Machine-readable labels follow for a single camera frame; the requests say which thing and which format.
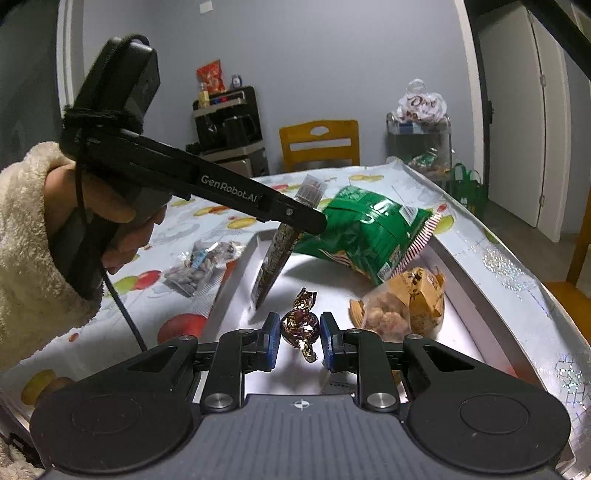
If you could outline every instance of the wall socket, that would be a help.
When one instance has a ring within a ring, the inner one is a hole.
[[[202,4],[199,4],[199,12],[202,15],[207,12],[210,12],[212,10],[213,10],[212,0],[209,0],[209,2],[203,2]]]

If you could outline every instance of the fruit-print tablecloth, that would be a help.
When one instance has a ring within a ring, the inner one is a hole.
[[[308,172],[260,178],[294,196]],[[569,411],[576,472],[591,462],[591,351],[563,308],[540,282],[474,216],[442,190],[399,162],[377,167],[314,170],[327,183],[320,207],[348,184],[373,190],[395,202],[430,208],[443,215],[436,235],[496,308],[536,367],[546,388]],[[235,240],[246,244],[273,223],[259,223],[224,206],[199,198],[173,200],[166,220],[156,226],[150,244],[113,277],[122,300],[148,347],[172,333],[198,335],[217,286],[192,299],[162,282],[162,272],[178,262],[196,240]],[[105,297],[86,326],[53,340],[0,379],[3,396],[27,417],[39,391],[55,377],[79,380],[139,352],[112,298]]]

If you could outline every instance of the yellow wooden chair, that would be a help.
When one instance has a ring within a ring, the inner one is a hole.
[[[589,244],[591,244],[591,190],[589,190],[581,233],[577,238],[566,281],[545,284],[568,312],[585,339],[591,343],[591,299],[577,288]]]
[[[324,134],[314,135],[312,130],[325,127]],[[351,160],[351,165],[359,165],[359,124],[357,120],[316,120],[301,125],[292,125],[279,129],[281,149],[285,170],[293,171],[299,163],[321,160]],[[325,140],[349,139],[350,145],[344,147],[311,147],[292,150],[297,143],[319,142]]]

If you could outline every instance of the green snack bag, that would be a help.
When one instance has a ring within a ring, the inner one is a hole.
[[[355,186],[324,209],[321,235],[302,235],[294,252],[349,266],[380,285],[400,273],[427,245],[440,215],[393,202]]]

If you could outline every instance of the wrapped candy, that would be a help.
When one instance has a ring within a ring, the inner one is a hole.
[[[320,336],[318,317],[310,310],[316,302],[316,292],[301,289],[294,301],[294,308],[281,319],[281,335],[294,348],[299,348],[309,363],[316,361],[312,349]]]

